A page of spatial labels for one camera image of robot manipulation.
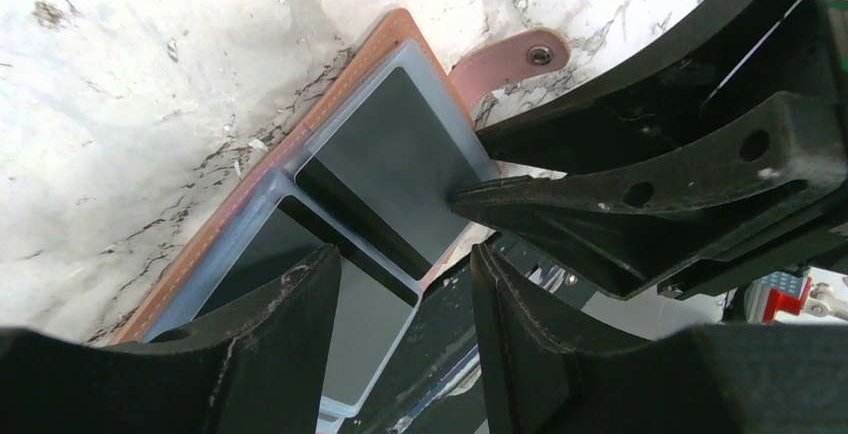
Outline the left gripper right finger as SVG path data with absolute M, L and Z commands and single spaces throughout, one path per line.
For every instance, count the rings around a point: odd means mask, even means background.
M 696 325 L 646 340 L 470 254 L 493 433 L 843 433 L 847 329 Z

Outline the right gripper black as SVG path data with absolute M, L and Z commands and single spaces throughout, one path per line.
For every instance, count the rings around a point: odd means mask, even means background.
M 480 130 L 493 159 L 585 175 L 489 181 L 454 212 L 618 299 L 845 270 L 845 4 L 797 4 L 708 101 L 722 125 L 692 142 L 700 105 L 795 1 L 703 0 L 606 73 Z

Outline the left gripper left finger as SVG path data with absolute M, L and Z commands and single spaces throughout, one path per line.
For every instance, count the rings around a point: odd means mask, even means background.
M 147 343 L 1 332 L 5 433 L 312 433 L 340 280 L 326 245 L 276 280 Z

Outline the brown leather card holder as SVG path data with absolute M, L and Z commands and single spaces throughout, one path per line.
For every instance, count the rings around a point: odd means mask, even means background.
M 498 176 L 470 110 L 569 58 L 561 34 L 536 28 L 445 72 L 411 14 L 388 12 L 166 270 L 120 339 L 152 340 L 239 296 L 261 262 L 332 243 L 342 274 L 316 431 L 338 431 L 360 411 L 468 230 L 451 196 Z

